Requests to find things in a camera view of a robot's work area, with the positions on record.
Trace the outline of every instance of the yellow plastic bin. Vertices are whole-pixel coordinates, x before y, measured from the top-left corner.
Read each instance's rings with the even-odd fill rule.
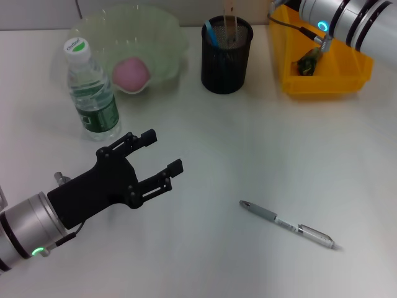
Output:
[[[274,19],[316,32],[324,32],[299,19],[299,13],[281,6],[272,15]],[[317,63],[313,76],[301,76],[297,62],[308,51],[319,47],[295,29],[270,22],[274,56],[282,91],[287,94],[345,94],[360,90],[371,78],[373,60],[338,40]]]

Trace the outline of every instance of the bottle label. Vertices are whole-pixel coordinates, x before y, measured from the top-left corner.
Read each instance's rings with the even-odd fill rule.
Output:
[[[84,111],[77,109],[77,112],[83,126],[90,132],[107,132],[116,126],[119,117],[114,95],[112,101],[101,110]]]

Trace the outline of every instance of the bottle cap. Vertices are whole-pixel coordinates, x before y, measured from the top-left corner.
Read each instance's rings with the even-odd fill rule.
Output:
[[[81,37],[69,39],[63,46],[66,59],[71,63],[84,63],[91,57],[91,49],[87,40]]]

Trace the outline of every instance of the black mesh pen holder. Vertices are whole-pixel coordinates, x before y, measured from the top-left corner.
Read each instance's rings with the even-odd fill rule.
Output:
[[[211,92],[229,94],[240,89],[246,77],[249,47],[254,36],[252,27],[243,19],[237,18],[235,40],[226,36],[223,16],[210,19],[218,46],[214,46],[204,25],[201,82]]]

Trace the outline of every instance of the plastic bottle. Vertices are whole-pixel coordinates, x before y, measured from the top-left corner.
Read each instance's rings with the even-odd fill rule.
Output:
[[[92,59],[87,40],[69,39],[63,50],[69,63],[68,87],[87,134],[103,141],[116,137],[121,130],[110,80]]]

